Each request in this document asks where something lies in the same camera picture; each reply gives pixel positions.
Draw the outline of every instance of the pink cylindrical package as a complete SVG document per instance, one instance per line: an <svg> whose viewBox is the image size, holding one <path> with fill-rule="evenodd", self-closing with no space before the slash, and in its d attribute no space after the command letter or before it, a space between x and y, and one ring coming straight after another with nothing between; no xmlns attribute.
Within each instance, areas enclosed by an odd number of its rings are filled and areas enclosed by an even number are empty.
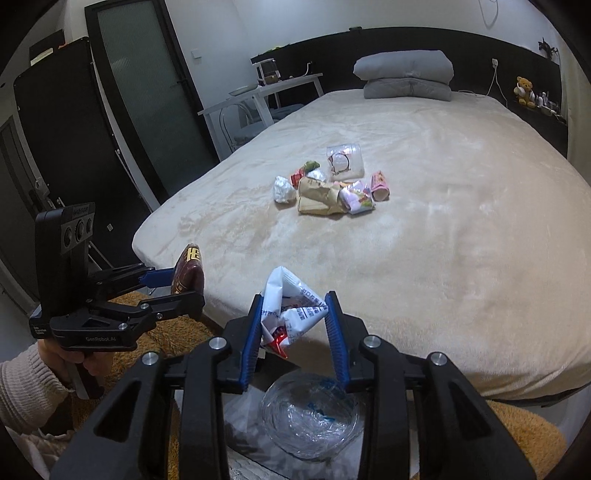
<svg viewBox="0 0 591 480"><path fill-rule="evenodd" d="M386 177L384 177L381 170L371 175L370 190L376 202L383 202L390 196L390 189L386 183Z"/></svg>

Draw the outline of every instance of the clear plastic container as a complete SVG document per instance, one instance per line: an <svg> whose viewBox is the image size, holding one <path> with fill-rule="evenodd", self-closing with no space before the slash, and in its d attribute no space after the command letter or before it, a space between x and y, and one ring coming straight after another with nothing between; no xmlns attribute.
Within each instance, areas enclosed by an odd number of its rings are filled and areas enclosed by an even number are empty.
<svg viewBox="0 0 591 480"><path fill-rule="evenodd" d="M361 431L360 405L332 378L296 370L262 400L263 425L275 444L301 460L334 457Z"/></svg>
<svg viewBox="0 0 591 480"><path fill-rule="evenodd" d="M365 175L361 147L357 143L326 148L331 181L359 180Z"/></svg>

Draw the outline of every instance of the trash pile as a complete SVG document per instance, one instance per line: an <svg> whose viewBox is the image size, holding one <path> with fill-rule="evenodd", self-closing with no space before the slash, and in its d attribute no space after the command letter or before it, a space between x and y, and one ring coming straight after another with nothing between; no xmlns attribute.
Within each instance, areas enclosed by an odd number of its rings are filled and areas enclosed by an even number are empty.
<svg viewBox="0 0 591 480"><path fill-rule="evenodd" d="M368 186L363 177L365 169L358 144L344 144L326 149L327 163L322 168L308 161L289 179L278 176L273 185L277 203L297 202L299 213L307 215L356 215L375 209L390 195L384 174L377 171Z"/></svg>

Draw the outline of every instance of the brown paper bag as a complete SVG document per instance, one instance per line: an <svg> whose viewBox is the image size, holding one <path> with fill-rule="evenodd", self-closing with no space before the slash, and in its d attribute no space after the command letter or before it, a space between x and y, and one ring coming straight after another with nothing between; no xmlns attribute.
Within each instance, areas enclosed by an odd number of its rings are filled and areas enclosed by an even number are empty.
<svg viewBox="0 0 591 480"><path fill-rule="evenodd" d="M300 199L297 211L308 215L332 215L346 213L339 200L339 185L331 185L323 181L304 177L299 185Z"/></svg>

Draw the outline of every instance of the white snack wrapper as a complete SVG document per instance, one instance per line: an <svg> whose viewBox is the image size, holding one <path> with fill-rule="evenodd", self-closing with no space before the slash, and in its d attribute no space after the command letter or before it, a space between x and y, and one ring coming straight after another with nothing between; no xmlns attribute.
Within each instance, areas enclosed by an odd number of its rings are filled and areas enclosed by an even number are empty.
<svg viewBox="0 0 591 480"><path fill-rule="evenodd" d="M284 177L277 177L273 184L273 200L277 203L291 203L296 199L296 189Z"/></svg>
<svg viewBox="0 0 591 480"><path fill-rule="evenodd" d="M284 357L282 348L293 344L329 311L324 300L285 267L271 272L263 297L261 345Z"/></svg>

